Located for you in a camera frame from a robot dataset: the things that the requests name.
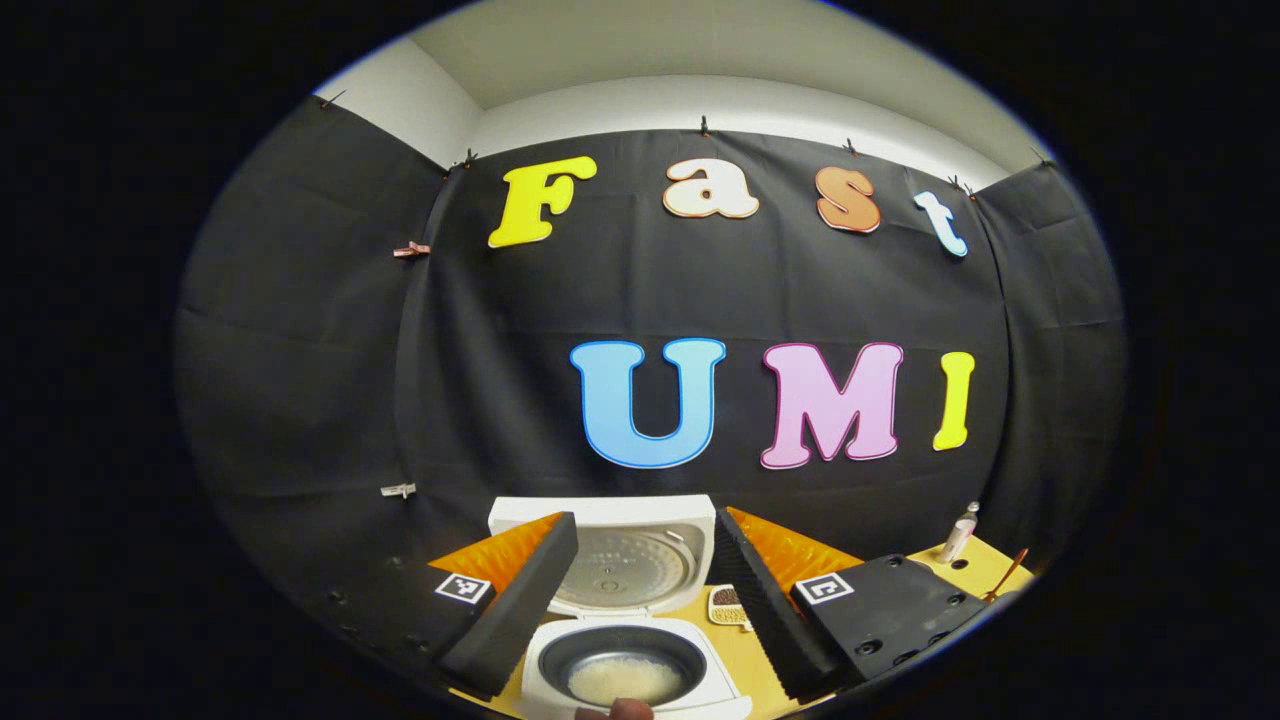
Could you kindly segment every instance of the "letter u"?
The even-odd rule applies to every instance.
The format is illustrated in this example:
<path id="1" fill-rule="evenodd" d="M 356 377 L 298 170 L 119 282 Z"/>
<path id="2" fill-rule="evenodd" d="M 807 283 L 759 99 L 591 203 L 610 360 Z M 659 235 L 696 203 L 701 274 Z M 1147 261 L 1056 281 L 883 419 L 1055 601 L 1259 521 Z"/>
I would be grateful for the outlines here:
<path id="1" fill-rule="evenodd" d="M 662 356 L 680 377 L 680 425 L 666 437 L 640 434 L 631 404 L 631 370 L 644 350 L 622 341 L 588 342 L 568 361 L 582 374 L 582 427 L 586 442 L 602 457 L 625 468 L 672 468 L 698 457 L 716 425 L 716 364 L 724 343 L 708 338 L 675 340 Z"/>

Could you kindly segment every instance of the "yellow table surface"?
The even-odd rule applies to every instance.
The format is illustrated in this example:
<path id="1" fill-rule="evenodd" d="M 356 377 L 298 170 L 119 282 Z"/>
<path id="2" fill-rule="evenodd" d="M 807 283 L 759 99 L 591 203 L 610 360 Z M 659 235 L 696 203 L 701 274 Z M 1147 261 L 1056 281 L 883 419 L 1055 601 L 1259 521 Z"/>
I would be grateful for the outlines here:
<path id="1" fill-rule="evenodd" d="M 998 550 L 977 537 L 970 537 L 969 542 L 965 543 L 959 559 L 968 560 L 969 564 L 960 570 L 952 569 L 951 564 L 937 561 L 937 555 L 941 550 L 942 544 L 938 544 L 908 557 L 928 565 L 940 578 L 979 598 L 996 587 L 996 583 L 1000 582 L 1012 564 L 1012 559 L 1006 557 Z M 1021 588 L 1032 578 L 1030 571 L 1019 566 L 1000 588 L 1000 594 Z M 707 619 L 707 596 L 710 591 L 712 585 L 704 587 L 696 600 L 680 610 L 663 612 L 658 618 L 687 620 L 707 633 L 708 639 L 716 647 L 716 652 L 724 662 L 724 667 L 728 670 L 730 678 L 733 679 L 733 684 L 737 685 L 739 692 L 751 696 L 751 714 L 748 716 L 748 720 L 771 720 L 800 707 L 800 703 L 788 698 L 782 691 L 782 685 L 778 683 L 777 675 L 773 674 L 773 667 L 764 656 L 764 650 L 760 647 L 760 641 L 755 633 L 746 632 L 739 625 L 716 625 Z M 548 612 L 543 619 L 544 623 L 556 620 L 564 620 L 564 618 Z M 524 671 L 525 659 L 521 657 L 502 694 L 495 696 L 490 702 L 480 702 L 465 693 L 452 692 L 471 702 L 484 705 L 512 717 L 524 717 L 515 706 L 516 700 L 520 697 L 520 679 Z M 829 697 L 832 696 L 808 705 L 823 702 Z"/>

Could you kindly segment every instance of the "bottle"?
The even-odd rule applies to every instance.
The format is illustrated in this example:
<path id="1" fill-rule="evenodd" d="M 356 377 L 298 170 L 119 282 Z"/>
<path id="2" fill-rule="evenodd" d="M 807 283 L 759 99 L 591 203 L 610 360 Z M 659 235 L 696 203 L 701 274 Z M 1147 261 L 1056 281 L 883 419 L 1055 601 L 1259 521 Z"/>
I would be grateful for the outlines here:
<path id="1" fill-rule="evenodd" d="M 938 562 L 951 562 L 960 556 L 960 551 L 964 550 L 964 543 L 969 541 L 969 536 L 973 534 L 973 529 L 978 527 L 978 503 L 970 502 L 969 511 L 956 520 L 955 528 L 951 528 L 951 537 L 947 538 L 947 543 L 942 546 L 942 552 L 938 555 Z"/>

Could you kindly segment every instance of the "hand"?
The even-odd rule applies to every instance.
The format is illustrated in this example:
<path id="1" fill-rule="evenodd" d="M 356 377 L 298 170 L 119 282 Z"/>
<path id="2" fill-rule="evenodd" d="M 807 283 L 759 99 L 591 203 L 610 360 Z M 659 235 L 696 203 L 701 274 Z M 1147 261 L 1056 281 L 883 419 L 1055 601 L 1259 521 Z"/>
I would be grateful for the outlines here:
<path id="1" fill-rule="evenodd" d="M 639 700 L 620 697 L 613 701 L 608 715 L 599 710 L 579 707 L 573 720 L 653 720 L 653 708 Z"/>

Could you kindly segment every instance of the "light blue letter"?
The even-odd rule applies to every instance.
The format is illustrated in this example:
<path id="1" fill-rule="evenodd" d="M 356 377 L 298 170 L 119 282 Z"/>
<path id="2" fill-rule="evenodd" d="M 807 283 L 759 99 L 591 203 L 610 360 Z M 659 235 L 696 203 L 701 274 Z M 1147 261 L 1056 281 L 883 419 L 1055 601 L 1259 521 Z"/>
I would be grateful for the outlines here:
<path id="1" fill-rule="evenodd" d="M 644 360 L 639 345 L 588 342 L 568 354 L 582 373 L 582 427 L 586 442 L 605 460 L 625 468 L 658 469 L 689 462 L 707 448 L 716 425 L 716 364 L 724 359 L 718 340 L 673 340 L 662 356 L 680 373 L 680 425 L 667 437 L 636 432 L 631 413 L 631 369 Z"/>
<path id="2" fill-rule="evenodd" d="M 951 223 L 947 222 L 952 219 L 951 209 L 938 202 L 938 199 L 929 191 L 916 195 L 914 200 L 929 215 L 929 222 L 933 223 L 933 232 L 942 241 L 942 247 L 946 247 L 947 252 L 959 258 L 968 255 L 969 246 L 964 243 L 964 240 L 956 237 L 956 233 L 951 229 Z"/>

